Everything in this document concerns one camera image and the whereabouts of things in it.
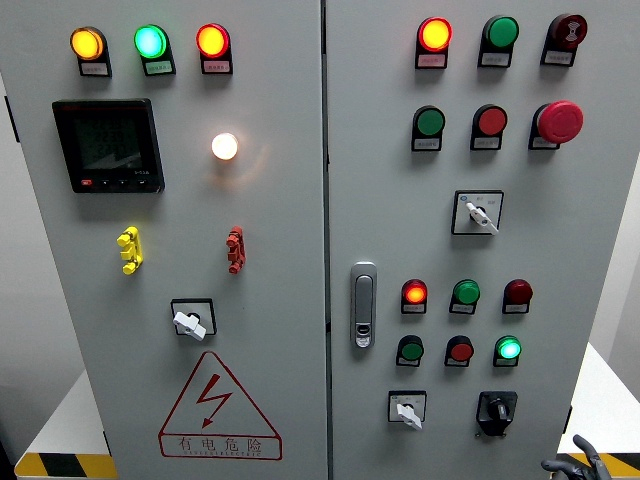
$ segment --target red indicator light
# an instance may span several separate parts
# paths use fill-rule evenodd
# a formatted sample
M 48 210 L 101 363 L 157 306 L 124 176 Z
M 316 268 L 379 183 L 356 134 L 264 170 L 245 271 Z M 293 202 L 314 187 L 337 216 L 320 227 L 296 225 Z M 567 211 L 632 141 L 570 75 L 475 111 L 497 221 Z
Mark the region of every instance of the red indicator light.
M 466 362 L 473 357 L 473 347 L 466 343 L 460 343 L 451 349 L 451 358 L 456 362 Z
M 573 102 L 560 100 L 547 105 L 538 115 L 540 136 L 551 143 L 566 143 L 582 130 L 582 109 Z
M 427 299 L 427 286 L 421 280 L 409 280 L 402 287 L 402 296 L 412 304 L 424 303 Z
M 203 25 L 196 34 L 198 50 L 207 58 L 218 58 L 229 49 L 229 33 L 218 24 Z
M 533 288 L 526 280 L 512 280 L 505 289 L 507 300 L 514 305 L 529 303 L 533 297 Z
M 582 15 L 560 15 L 551 23 L 551 36 L 562 48 L 578 48 L 587 36 L 587 21 Z
M 487 135 L 497 135 L 507 126 L 507 114 L 499 107 L 489 107 L 478 119 L 478 128 Z
M 442 17 L 427 18 L 418 30 L 418 40 L 425 50 L 441 52 L 451 42 L 453 29 L 451 24 Z

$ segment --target lit indicator light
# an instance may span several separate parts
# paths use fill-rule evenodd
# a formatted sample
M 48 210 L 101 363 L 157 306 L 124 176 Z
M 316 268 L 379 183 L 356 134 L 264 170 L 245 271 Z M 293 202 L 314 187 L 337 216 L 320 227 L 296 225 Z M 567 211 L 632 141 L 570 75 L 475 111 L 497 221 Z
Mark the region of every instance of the lit indicator light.
M 496 350 L 498 355 L 506 360 L 513 360 L 518 355 L 520 355 L 520 351 L 522 347 L 520 346 L 520 341 L 511 335 L 507 335 L 506 337 L 502 337 L 496 343 Z
M 71 49 L 81 60 L 96 60 L 104 52 L 102 34 L 92 27 L 76 28 L 70 42 Z
M 205 57 L 217 58 L 229 48 L 229 34 L 215 23 L 203 25 L 196 34 L 196 45 Z
M 145 25 L 135 34 L 134 42 L 140 55 L 144 58 L 161 57 L 167 50 L 167 36 L 160 27 Z
M 449 46 L 453 29 L 451 24 L 441 17 L 427 18 L 420 25 L 418 39 L 425 50 L 441 52 Z
M 211 142 L 213 154 L 220 160 L 231 160 L 238 153 L 238 139 L 231 133 L 221 133 Z
M 402 313 L 426 313 L 427 285 L 417 278 L 405 282 L 400 306 Z

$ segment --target dark red indicator light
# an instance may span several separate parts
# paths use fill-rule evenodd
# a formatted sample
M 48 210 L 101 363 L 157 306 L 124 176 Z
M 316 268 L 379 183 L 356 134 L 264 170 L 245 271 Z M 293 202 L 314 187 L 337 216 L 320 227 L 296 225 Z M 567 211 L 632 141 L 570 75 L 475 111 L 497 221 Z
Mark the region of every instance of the dark red indicator light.
M 587 21 L 582 15 L 564 14 L 553 20 L 550 30 L 556 45 L 575 49 L 587 36 Z
M 478 127 L 485 135 L 497 135 L 507 126 L 507 114 L 500 107 L 487 108 L 478 120 Z
M 469 337 L 457 335 L 447 342 L 444 364 L 447 367 L 468 367 L 473 353 L 473 345 Z
M 521 278 L 511 280 L 504 287 L 502 313 L 528 313 L 533 288 L 531 284 Z

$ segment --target gray metal panel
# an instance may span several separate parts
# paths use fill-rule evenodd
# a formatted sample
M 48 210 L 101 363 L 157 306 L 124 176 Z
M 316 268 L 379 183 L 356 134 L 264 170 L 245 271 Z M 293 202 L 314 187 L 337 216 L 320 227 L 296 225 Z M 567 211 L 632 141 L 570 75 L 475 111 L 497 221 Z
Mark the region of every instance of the gray metal panel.
M 637 2 L 331 0 L 327 61 L 335 478 L 544 479 L 556 453 L 640 150 L 636 83 Z M 586 40 L 569 69 L 540 67 L 556 15 L 580 13 Z M 493 15 L 514 16 L 520 38 L 511 68 L 477 69 L 480 35 Z M 454 33 L 444 71 L 413 68 L 416 30 L 444 16 Z M 545 103 L 582 106 L 580 135 L 557 152 L 528 152 L 531 118 Z M 470 152 L 477 108 L 496 103 L 509 124 L 502 150 Z M 443 149 L 410 152 L 423 105 L 446 115 Z M 452 237 L 455 190 L 504 190 L 500 234 Z M 349 269 L 378 267 L 376 344 L 349 341 Z M 448 313 L 458 280 L 482 290 L 472 317 Z M 400 314 L 410 278 L 429 287 L 426 316 Z M 503 316 L 504 286 L 524 278 L 531 312 Z M 400 338 L 419 335 L 419 368 L 396 367 Z M 443 366 L 447 341 L 467 335 L 469 368 Z M 523 343 L 514 369 L 492 367 L 505 334 Z M 424 430 L 388 424 L 387 392 L 425 389 Z M 515 390 L 504 439 L 475 438 L 478 395 Z
M 2 2 L 0 65 L 123 480 L 326 478 L 319 10 L 293 0 Z M 194 38 L 208 22 L 230 33 L 231 78 L 200 73 Z M 176 76 L 143 75 L 133 34 L 146 23 L 169 35 Z M 85 25 L 107 37 L 112 79 L 78 74 L 69 35 Z M 51 102 L 139 97 L 153 103 L 165 192 L 74 194 Z M 240 143 L 227 165 L 210 150 L 223 131 Z M 125 277 L 115 241 L 130 224 L 145 261 Z M 235 224 L 248 258 L 231 276 Z M 185 297 L 213 298 L 215 337 L 175 334 L 169 303 Z M 278 431 L 282 461 L 161 457 L 158 432 L 206 350 Z

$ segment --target red terminal connector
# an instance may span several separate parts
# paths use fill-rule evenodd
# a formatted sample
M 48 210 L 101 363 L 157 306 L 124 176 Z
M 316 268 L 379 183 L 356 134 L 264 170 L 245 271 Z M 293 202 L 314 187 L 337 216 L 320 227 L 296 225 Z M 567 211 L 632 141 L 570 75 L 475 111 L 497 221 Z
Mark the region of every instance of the red terminal connector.
M 242 270 L 244 263 L 247 261 L 247 257 L 244 253 L 242 227 L 234 225 L 227 237 L 227 247 L 229 247 L 227 260 L 231 262 L 231 265 L 229 266 L 229 273 L 236 275 L 240 270 Z

